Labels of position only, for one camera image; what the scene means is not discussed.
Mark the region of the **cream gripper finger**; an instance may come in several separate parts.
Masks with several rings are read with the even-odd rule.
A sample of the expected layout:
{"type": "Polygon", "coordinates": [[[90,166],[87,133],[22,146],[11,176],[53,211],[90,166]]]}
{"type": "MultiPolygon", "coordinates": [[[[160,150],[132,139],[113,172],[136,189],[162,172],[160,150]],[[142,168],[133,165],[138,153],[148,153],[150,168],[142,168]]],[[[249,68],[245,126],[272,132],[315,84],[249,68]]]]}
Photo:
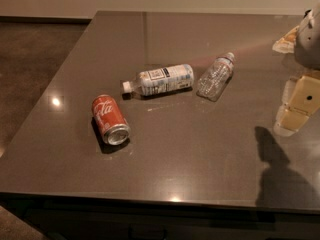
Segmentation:
{"type": "Polygon", "coordinates": [[[282,54],[293,53],[298,29],[298,26],[292,28],[289,32],[277,40],[273,44],[272,50],[282,54]]]}
{"type": "Polygon", "coordinates": [[[320,79],[303,75],[290,78],[284,87],[274,132],[283,137],[297,133],[320,108],[320,79]]]}

